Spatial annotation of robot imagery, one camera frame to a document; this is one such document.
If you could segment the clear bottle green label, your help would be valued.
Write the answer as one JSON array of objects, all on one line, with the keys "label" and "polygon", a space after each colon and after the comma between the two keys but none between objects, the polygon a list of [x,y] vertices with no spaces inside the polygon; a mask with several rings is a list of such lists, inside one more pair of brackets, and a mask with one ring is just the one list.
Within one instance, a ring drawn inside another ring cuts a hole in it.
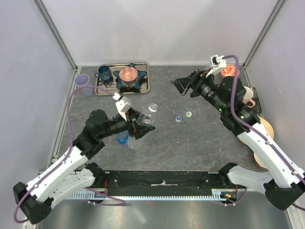
[{"label": "clear bottle green label", "polygon": [[210,63],[207,64],[207,66],[205,67],[204,71],[205,71],[205,72],[209,72],[210,69],[211,69],[211,67],[212,67],[212,65],[211,65]]}]

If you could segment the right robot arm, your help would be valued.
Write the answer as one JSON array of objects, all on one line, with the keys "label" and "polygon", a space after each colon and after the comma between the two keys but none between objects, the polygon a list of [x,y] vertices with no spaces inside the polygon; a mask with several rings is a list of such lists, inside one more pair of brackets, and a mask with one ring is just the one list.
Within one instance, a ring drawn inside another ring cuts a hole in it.
[{"label": "right robot arm", "polygon": [[180,95],[192,89],[191,98],[201,96],[220,112],[223,125],[246,144],[262,161],[267,173],[245,169],[229,163],[219,170],[222,187],[241,185],[266,196],[277,209],[286,210],[305,192],[305,172],[297,166],[270,137],[253,108],[243,98],[246,89],[236,76],[228,76],[219,84],[214,75],[195,70],[186,78],[171,83]]}]

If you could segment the white green bottle cap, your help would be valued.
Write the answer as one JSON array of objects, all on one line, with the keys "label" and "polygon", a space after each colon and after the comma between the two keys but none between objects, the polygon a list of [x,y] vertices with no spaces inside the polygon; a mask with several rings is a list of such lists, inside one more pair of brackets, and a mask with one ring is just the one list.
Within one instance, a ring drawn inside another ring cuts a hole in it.
[{"label": "white green bottle cap", "polygon": [[187,117],[191,117],[192,116],[192,113],[190,111],[186,112],[186,116]]}]

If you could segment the blue pocari bottle cap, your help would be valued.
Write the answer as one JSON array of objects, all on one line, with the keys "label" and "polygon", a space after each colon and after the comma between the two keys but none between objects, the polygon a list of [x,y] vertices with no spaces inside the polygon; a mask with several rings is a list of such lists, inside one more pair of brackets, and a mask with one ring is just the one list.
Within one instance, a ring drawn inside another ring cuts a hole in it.
[{"label": "blue pocari bottle cap", "polygon": [[177,116],[175,120],[176,122],[181,122],[182,118],[180,116]]}]

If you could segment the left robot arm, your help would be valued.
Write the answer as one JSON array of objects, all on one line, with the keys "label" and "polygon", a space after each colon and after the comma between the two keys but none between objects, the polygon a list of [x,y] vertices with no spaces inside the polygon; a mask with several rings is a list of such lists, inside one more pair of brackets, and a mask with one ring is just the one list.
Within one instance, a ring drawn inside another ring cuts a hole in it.
[{"label": "left robot arm", "polygon": [[27,183],[13,187],[16,209],[22,210],[31,224],[43,221],[63,199],[87,187],[101,187],[105,172],[96,163],[89,163],[104,146],[103,139],[123,131],[140,139],[155,126],[139,122],[142,115],[130,108],[126,118],[117,115],[109,119],[103,110],[94,110],[83,131],[53,165]]}]

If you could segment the clear bottle blue cap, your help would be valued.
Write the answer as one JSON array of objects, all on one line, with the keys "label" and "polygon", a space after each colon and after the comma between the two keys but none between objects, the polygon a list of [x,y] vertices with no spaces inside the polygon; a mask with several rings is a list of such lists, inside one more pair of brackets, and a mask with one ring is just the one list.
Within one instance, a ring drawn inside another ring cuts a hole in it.
[{"label": "clear bottle blue cap", "polygon": [[120,133],[116,134],[116,139],[119,144],[124,145],[127,144],[129,138],[129,132],[128,130],[122,131]]}]

